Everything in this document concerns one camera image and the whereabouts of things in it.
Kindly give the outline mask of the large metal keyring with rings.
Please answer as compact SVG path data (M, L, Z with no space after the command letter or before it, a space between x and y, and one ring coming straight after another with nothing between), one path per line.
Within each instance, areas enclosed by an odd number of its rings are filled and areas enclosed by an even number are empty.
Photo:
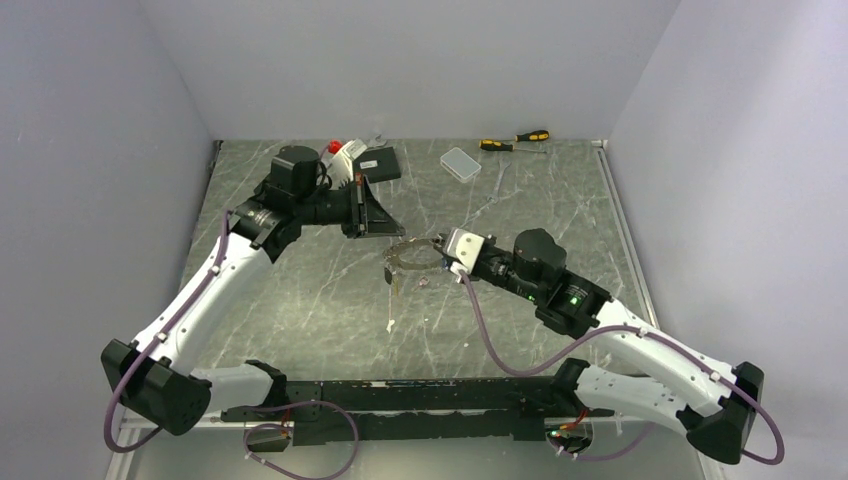
M443 267L440 237L412 238L389 246L383 251L383 278L387 285L394 283L395 276L403 272L435 270ZM433 258L415 258L419 251L433 252Z

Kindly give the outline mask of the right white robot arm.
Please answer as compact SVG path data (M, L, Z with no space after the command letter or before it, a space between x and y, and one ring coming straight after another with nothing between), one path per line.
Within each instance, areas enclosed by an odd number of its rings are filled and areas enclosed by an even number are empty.
M468 292L487 353L516 377L559 364L550 392L560 413L605 409L638 417L724 464L783 461L782 432L761 403L759 367L716 360L642 320L607 290L569 271L565 249L546 230L521 232L510 251L492 236L462 233L452 249L458 258L452 270ZM475 279L530 301L536 318L571 344L529 369L507 365L491 341Z

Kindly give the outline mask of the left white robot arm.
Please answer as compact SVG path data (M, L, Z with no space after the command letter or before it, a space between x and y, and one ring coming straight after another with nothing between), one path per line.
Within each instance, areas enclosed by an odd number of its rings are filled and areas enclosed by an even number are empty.
M247 407L272 420L287 406L287 378L257 360L203 370L202 350L230 305L264 277L306 226L340 228L349 239L399 237L404 227L377 201L367 178L333 179L317 151L282 147L254 193L224 213L206 260L171 304L128 343L111 341L101 363L117 405L174 436L210 412Z

